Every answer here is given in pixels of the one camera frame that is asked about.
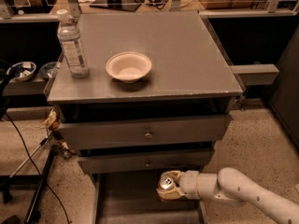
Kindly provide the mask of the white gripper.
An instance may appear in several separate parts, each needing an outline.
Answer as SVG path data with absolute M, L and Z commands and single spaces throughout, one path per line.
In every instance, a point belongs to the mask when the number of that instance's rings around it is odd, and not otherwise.
M 178 187 L 174 187 L 172 189 L 162 189 L 157 188 L 156 191 L 158 195 L 167 201 L 178 200 L 181 197 L 185 197 L 191 200 L 199 200 L 200 195 L 197 190 L 197 177 L 199 173 L 197 171 L 187 171 L 181 172 L 179 170 L 167 171 L 162 173 L 161 178 L 166 179 L 168 177 L 172 178 L 176 183 L 178 183 Z

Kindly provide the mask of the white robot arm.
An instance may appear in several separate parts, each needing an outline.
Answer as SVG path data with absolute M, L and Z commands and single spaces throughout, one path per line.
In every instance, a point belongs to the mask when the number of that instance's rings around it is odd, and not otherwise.
M 299 205 L 265 189 L 230 167 L 217 174 L 169 171 L 161 175 L 156 189 L 163 200 L 210 199 L 231 206 L 250 203 L 277 224 L 299 224 Z

